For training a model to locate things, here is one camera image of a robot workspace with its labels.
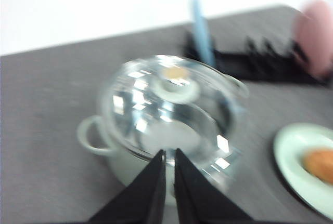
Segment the pot handle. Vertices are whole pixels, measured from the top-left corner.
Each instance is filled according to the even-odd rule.
[[[112,140],[109,134],[106,132],[105,127],[103,125],[103,121],[101,116],[93,115],[84,119],[76,130],[76,135],[78,137],[79,143],[89,152],[96,155],[104,155],[104,156],[113,156],[116,152],[116,149],[113,148],[96,148],[94,147],[87,138],[88,130],[91,126],[95,124],[98,130],[98,133],[102,140],[107,144],[111,144]]]

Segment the light green plate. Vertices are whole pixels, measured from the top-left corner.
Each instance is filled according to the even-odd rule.
[[[286,181],[301,199],[333,219],[333,185],[312,176],[302,165],[306,152],[318,148],[333,149],[333,130],[314,124],[291,124],[274,140],[275,160]]]

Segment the glass lid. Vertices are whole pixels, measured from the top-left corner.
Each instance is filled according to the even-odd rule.
[[[200,162],[229,152],[242,83],[197,61],[157,55],[125,63],[101,94],[109,134],[142,159],[160,149],[172,163],[180,148]]]

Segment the gray tabletop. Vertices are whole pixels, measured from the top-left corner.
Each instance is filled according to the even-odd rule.
[[[288,7],[209,21],[217,48],[242,51],[246,36],[287,48]],[[189,25],[2,57],[2,223],[84,221],[123,189],[105,160],[78,144],[78,123],[96,112],[101,83],[121,63],[153,54],[179,55]],[[309,85],[246,82],[246,128],[233,144],[244,153],[227,195],[258,220],[328,223],[295,197],[272,158],[274,134],[294,122],[333,128],[333,90]],[[166,207],[164,223],[177,223]]]

